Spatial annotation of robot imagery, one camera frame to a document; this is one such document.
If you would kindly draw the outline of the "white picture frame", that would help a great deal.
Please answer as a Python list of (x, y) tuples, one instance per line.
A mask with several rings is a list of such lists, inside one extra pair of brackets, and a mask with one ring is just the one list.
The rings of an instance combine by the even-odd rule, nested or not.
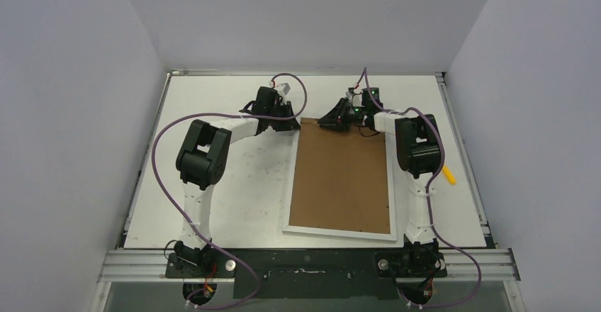
[(355, 126), (347, 132), (327, 130), (314, 118), (300, 124), (292, 144), (282, 232), (397, 242), (385, 136)]

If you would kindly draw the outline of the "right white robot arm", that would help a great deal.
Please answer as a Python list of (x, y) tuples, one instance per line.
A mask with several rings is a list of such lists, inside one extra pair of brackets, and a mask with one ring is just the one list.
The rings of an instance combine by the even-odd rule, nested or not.
[(395, 156), (408, 181), (408, 222), (400, 259), (396, 264), (389, 260), (388, 268), (396, 268), (399, 277), (432, 279), (442, 272), (443, 260), (430, 219), (428, 199), (432, 190), (426, 188), (427, 182), (421, 176), (438, 173), (442, 163), (435, 118), (432, 114), (406, 118), (384, 109), (377, 88), (361, 90), (360, 106), (354, 105), (354, 96), (350, 88), (333, 109), (318, 119), (318, 125), (338, 132), (356, 126), (394, 137)]

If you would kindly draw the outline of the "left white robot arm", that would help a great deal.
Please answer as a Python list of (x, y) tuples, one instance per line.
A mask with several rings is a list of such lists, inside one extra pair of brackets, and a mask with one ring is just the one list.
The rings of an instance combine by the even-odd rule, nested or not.
[(260, 87), (255, 100), (241, 110), (242, 116), (212, 123), (196, 119), (189, 126), (176, 157), (176, 169), (184, 184), (186, 217), (174, 252), (177, 266), (184, 266), (194, 277), (204, 277), (216, 267), (215, 250), (208, 244), (210, 207), (215, 185), (225, 173), (231, 144), (268, 129), (300, 129), (292, 104), (286, 100), (289, 90), (287, 83)]

